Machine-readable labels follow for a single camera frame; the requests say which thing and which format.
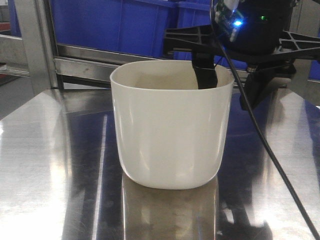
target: metal table surface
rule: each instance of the metal table surface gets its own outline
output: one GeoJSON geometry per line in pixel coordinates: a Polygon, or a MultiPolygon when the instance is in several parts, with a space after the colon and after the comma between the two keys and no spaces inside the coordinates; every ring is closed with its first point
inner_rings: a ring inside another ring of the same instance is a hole
{"type": "MultiPolygon", "coordinates": [[[[280,89],[258,122],[320,231],[320,110],[280,89]]],[[[0,239],[311,240],[234,94],[208,184],[160,190],[119,164],[110,90],[46,90],[0,121],[0,239]]]]}

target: white cup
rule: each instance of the white cup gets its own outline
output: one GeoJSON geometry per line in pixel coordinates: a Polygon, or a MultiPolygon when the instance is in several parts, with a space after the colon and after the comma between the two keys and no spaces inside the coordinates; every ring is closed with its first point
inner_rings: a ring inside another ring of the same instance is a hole
{"type": "Polygon", "coordinates": [[[191,189],[209,182],[223,155],[234,78],[215,68],[198,89],[190,61],[137,61],[110,76],[120,164],[135,182],[191,189]]]}

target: blue plastic crate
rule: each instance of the blue plastic crate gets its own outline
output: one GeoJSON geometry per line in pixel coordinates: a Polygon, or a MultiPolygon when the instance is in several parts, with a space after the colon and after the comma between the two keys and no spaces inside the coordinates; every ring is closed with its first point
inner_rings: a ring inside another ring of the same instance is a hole
{"type": "Polygon", "coordinates": [[[8,0],[8,9],[10,14],[11,35],[15,37],[21,37],[18,16],[17,16],[14,0],[8,0]]]}
{"type": "MultiPolygon", "coordinates": [[[[21,36],[9,2],[12,34],[21,36]]],[[[163,55],[165,29],[176,27],[176,6],[165,0],[51,0],[58,43],[151,57],[163,55]]]]}
{"type": "Polygon", "coordinates": [[[320,81],[320,64],[316,60],[313,60],[311,62],[309,79],[320,81]]]}

